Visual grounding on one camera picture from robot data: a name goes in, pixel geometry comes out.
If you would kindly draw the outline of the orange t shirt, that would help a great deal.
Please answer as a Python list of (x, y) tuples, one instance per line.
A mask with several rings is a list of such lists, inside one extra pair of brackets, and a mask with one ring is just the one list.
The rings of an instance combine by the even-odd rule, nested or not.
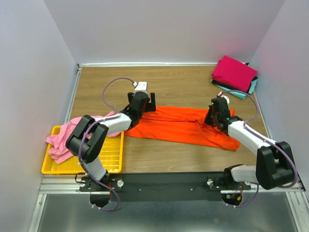
[(236, 151), (240, 142), (205, 124), (207, 109), (158, 106), (144, 113), (139, 124), (125, 136), (202, 145)]

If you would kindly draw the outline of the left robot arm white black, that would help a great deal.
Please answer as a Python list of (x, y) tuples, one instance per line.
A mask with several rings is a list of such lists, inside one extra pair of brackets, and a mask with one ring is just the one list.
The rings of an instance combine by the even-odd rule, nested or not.
[(75, 155), (90, 185), (97, 191), (107, 187), (108, 171), (101, 164), (99, 153), (108, 135), (136, 127), (144, 113), (156, 111), (155, 94), (137, 91), (128, 93), (129, 104), (120, 113), (97, 119), (83, 116), (66, 140), (66, 148)]

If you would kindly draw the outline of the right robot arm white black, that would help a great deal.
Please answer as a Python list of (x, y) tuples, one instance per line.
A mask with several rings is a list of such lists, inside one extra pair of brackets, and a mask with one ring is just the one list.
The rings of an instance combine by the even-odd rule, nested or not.
[(233, 116), (227, 99), (211, 100), (204, 122), (236, 139), (256, 155), (256, 165), (234, 165), (224, 170), (222, 184), (234, 189), (240, 182), (260, 185), (269, 190), (290, 188), (297, 182), (292, 149), (287, 142), (276, 142), (253, 130), (238, 116)]

